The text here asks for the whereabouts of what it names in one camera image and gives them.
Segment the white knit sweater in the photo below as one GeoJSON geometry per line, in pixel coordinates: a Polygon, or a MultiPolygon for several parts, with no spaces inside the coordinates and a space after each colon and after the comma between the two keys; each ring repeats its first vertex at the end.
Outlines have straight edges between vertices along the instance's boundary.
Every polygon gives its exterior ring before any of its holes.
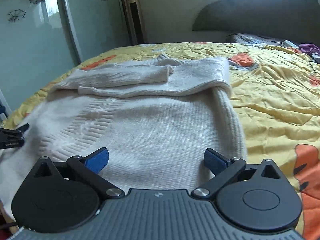
{"type": "Polygon", "coordinates": [[[24,178],[42,156],[65,161],[105,147],[101,176],[127,191],[193,190],[208,177],[212,148],[246,159],[245,136],[230,101],[224,57],[104,64],[57,83],[24,119],[20,148],[1,153],[1,202],[8,215],[24,178]]]}

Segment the yellow carrot print quilt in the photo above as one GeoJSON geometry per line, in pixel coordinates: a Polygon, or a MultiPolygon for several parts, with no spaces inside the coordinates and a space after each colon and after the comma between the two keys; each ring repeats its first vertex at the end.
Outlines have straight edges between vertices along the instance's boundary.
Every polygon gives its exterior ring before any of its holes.
{"type": "MultiPolygon", "coordinates": [[[[38,105],[49,90],[79,69],[93,69],[104,63],[144,61],[165,54],[179,60],[199,60],[248,54],[258,67],[254,70],[230,68],[231,103],[244,129],[248,161],[272,158],[300,193],[303,214],[297,230],[306,239],[319,239],[319,64],[291,49],[276,46],[249,46],[231,43],[186,42],[143,44],[112,49],[86,60],[58,77],[25,100],[5,121],[12,129],[30,121],[40,121],[38,105]]],[[[13,167],[1,167],[1,201],[8,216],[18,186],[47,146],[35,140],[27,160],[18,158],[13,167]]]]}

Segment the purple cloth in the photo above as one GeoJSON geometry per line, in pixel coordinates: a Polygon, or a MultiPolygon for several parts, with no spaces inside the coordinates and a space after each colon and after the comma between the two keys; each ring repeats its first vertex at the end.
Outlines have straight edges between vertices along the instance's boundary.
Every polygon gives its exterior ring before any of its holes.
{"type": "Polygon", "coordinates": [[[301,52],[309,56],[312,56],[314,53],[316,54],[320,53],[320,48],[313,43],[309,43],[309,44],[302,43],[299,45],[299,49],[301,52]]]}

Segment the grey-green padded headboard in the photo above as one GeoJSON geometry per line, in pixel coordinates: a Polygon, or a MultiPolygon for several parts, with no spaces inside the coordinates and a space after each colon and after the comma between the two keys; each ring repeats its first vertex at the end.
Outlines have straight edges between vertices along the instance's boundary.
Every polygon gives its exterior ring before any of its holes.
{"type": "Polygon", "coordinates": [[[200,11],[193,31],[232,31],[319,45],[319,2],[220,0],[200,11]]]}

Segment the plaid patterned pillow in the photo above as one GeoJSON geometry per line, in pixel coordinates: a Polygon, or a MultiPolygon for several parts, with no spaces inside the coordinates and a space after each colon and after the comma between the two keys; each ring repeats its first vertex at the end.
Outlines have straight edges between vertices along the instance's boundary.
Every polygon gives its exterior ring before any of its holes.
{"type": "Polygon", "coordinates": [[[277,38],[259,36],[246,33],[232,33],[226,38],[227,43],[249,44],[249,45],[271,45],[286,48],[284,40],[277,38]]]}

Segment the glass floral wardrobe sliding doors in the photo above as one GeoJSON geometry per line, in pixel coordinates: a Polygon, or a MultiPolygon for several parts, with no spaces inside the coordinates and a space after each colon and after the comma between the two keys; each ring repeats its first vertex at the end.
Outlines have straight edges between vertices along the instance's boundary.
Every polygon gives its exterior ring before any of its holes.
{"type": "Polygon", "coordinates": [[[13,111],[71,68],[129,43],[121,0],[1,0],[1,93],[13,111]]]}

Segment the gold tower air conditioner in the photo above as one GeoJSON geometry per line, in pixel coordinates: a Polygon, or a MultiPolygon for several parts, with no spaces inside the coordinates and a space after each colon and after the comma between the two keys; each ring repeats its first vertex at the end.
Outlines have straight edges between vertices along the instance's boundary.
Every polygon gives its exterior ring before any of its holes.
{"type": "Polygon", "coordinates": [[[145,44],[146,32],[140,0],[126,0],[127,18],[133,44],[145,44]]]}

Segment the white remote control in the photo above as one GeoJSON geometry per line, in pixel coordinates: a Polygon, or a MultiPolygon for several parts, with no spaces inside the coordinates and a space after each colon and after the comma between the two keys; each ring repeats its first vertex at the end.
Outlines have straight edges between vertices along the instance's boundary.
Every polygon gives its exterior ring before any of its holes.
{"type": "Polygon", "coordinates": [[[284,44],[287,47],[292,47],[292,48],[296,48],[298,49],[299,47],[297,45],[295,45],[293,42],[289,41],[289,40],[284,40],[284,44]]]}

